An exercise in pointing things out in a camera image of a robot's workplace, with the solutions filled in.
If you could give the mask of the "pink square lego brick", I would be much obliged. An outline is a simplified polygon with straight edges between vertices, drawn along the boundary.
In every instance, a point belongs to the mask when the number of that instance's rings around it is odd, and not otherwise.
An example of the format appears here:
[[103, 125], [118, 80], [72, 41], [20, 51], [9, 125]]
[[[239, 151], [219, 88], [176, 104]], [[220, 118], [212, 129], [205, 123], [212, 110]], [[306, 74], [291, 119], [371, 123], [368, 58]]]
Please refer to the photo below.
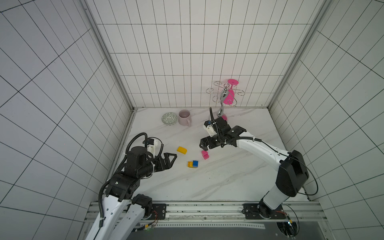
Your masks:
[[202, 151], [202, 157], [204, 158], [204, 160], [207, 160], [210, 156], [207, 151]]

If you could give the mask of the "yellow curved lego brick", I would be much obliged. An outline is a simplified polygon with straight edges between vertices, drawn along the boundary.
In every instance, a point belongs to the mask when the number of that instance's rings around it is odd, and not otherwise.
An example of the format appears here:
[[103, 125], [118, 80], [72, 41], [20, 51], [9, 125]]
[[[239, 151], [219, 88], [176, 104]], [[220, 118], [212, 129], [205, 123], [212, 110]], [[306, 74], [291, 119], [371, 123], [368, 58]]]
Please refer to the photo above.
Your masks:
[[186, 148], [184, 148], [184, 147], [178, 147], [178, 148], [177, 148], [177, 151], [178, 151], [179, 153], [183, 154], [183, 155], [186, 155], [187, 152], [188, 152], [188, 150], [187, 150]]

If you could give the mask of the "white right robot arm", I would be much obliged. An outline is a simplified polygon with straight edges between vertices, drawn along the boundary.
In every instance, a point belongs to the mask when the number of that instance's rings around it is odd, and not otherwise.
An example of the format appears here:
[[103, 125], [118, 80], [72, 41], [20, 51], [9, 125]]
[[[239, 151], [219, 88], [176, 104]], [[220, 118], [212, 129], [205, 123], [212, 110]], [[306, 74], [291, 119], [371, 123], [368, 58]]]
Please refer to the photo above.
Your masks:
[[288, 152], [273, 147], [240, 126], [230, 127], [222, 117], [205, 121], [204, 129], [209, 136], [201, 139], [202, 150], [233, 146], [255, 155], [277, 171], [275, 184], [259, 203], [260, 211], [276, 210], [288, 198], [295, 197], [309, 179], [303, 155], [296, 150]]

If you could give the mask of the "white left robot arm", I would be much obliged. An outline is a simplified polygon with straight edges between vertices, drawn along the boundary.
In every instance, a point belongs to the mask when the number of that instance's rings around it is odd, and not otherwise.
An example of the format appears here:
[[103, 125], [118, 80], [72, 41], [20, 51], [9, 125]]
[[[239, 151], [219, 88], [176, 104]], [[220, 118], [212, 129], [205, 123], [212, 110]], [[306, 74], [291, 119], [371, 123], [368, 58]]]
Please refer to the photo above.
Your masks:
[[155, 213], [151, 197], [135, 194], [141, 180], [169, 170], [177, 157], [162, 152], [155, 155], [147, 146], [127, 149], [117, 171], [99, 192], [99, 214], [86, 239], [126, 240], [142, 219]]

